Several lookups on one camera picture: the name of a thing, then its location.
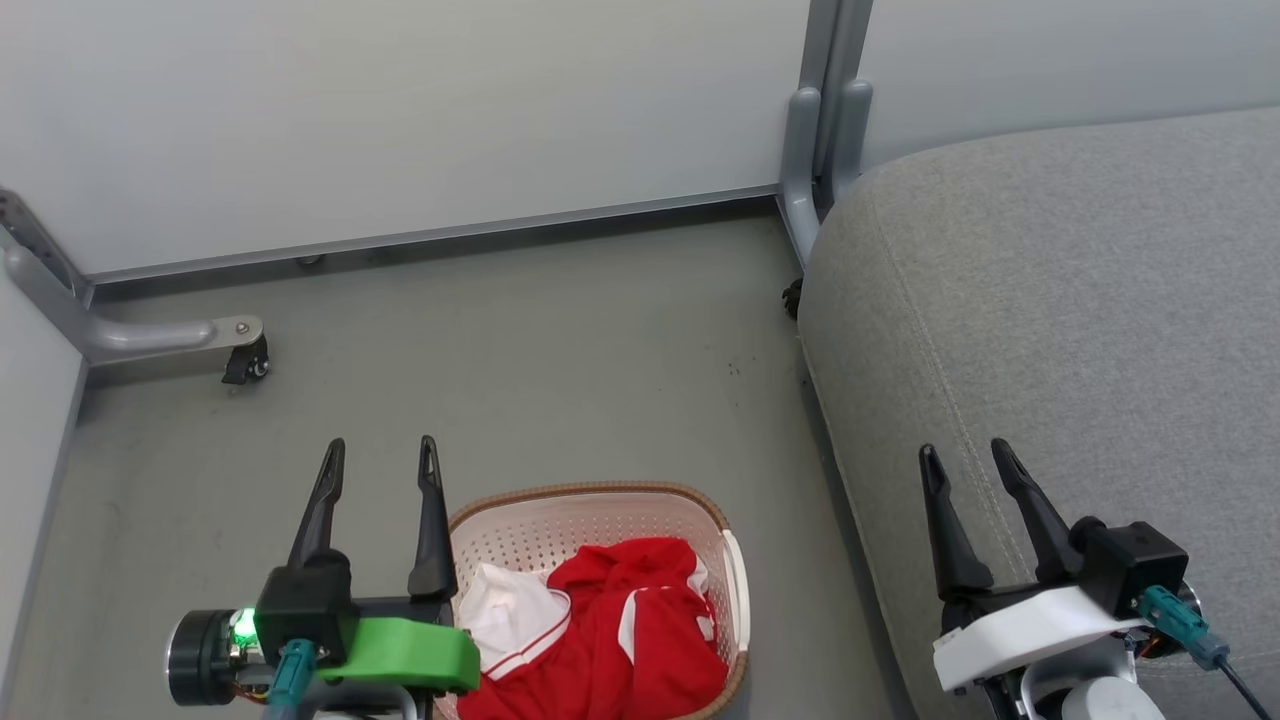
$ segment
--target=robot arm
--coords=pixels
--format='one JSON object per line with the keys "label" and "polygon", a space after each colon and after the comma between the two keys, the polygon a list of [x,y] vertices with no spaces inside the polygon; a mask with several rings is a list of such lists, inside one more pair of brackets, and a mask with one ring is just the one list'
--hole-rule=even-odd
{"label": "robot arm", "polygon": [[932,446],[920,448],[942,637],[933,664],[946,691],[982,688],[998,720],[1161,720],[1138,687],[1137,657],[1189,651],[1238,683],[1230,648],[1208,632],[1183,582],[1188,555],[1147,523],[1107,528],[1061,515],[1004,439],[991,443],[1005,491],[1036,550],[1036,583],[993,588],[951,505],[951,483]]}
{"label": "robot arm", "polygon": [[480,653],[452,626],[458,582],[435,441],[424,437],[417,547],[406,597],[352,598],[351,561],[330,547],[343,489],[346,445],[329,443],[284,565],[257,603],[188,612],[169,642],[165,671],[174,702],[265,705],[266,719],[317,712],[415,719],[431,696],[480,683]]}

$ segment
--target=green bracket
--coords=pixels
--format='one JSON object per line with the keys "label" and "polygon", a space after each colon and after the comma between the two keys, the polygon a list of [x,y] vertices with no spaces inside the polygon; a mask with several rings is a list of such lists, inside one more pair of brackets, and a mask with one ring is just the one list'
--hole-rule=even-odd
{"label": "green bracket", "polygon": [[362,618],[347,664],[316,678],[349,678],[452,693],[480,687],[480,650],[457,628],[403,618]]}

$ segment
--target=white wall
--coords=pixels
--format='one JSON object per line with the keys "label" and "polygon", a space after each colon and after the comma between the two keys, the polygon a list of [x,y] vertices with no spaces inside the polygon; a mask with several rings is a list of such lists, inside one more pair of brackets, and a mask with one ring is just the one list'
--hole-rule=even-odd
{"label": "white wall", "polygon": [[1276,0],[876,0],[863,165],[1019,129],[1280,104]]}
{"label": "white wall", "polygon": [[88,274],[777,182],[809,0],[8,0],[0,184]]}
{"label": "white wall", "polygon": [[0,682],[17,650],[14,634],[79,368],[79,352],[0,270]]}

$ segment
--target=green led light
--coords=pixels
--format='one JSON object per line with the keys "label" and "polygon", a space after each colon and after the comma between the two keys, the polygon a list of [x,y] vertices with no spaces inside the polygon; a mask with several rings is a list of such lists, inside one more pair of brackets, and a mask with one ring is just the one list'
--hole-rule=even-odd
{"label": "green led light", "polygon": [[253,626],[252,607],[246,607],[236,614],[236,619],[232,625],[232,638],[234,638],[236,644],[241,647],[257,643],[257,628]]}

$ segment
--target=gray sofa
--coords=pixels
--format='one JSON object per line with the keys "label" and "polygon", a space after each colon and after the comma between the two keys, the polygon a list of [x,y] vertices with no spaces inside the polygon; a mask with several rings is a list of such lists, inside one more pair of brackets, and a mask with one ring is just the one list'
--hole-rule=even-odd
{"label": "gray sofa", "polygon": [[[922,719],[941,692],[916,450],[997,584],[1030,542],[987,443],[1068,523],[1147,520],[1280,711],[1280,109],[1012,135],[877,168],[828,215],[800,334]],[[1139,661],[1174,720],[1253,717],[1185,656]]]}

